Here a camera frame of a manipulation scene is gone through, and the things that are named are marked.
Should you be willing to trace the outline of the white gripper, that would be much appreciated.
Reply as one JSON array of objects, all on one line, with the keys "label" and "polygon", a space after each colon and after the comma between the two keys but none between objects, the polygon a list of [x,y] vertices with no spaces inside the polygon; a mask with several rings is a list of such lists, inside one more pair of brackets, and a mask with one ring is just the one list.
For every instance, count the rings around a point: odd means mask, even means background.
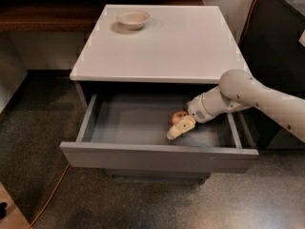
[{"label": "white gripper", "polygon": [[220,94],[201,94],[188,103],[188,115],[180,117],[167,132],[167,138],[173,140],[195,127],[195,121],[206,123],[223,111]]}]

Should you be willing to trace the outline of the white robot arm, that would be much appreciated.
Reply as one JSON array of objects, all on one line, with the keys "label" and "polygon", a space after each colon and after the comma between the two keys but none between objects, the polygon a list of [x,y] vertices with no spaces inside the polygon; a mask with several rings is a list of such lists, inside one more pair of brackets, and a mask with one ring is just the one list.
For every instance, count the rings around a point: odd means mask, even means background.
[{"label": "white robot arm", "polygon": [[242,70],[223,73],[216,87],[190,101],[186,112],[175,113],[167,138],[173,140],[187,133],[196,123],[252,107],[305,141],[305,100],[268,88]]}]

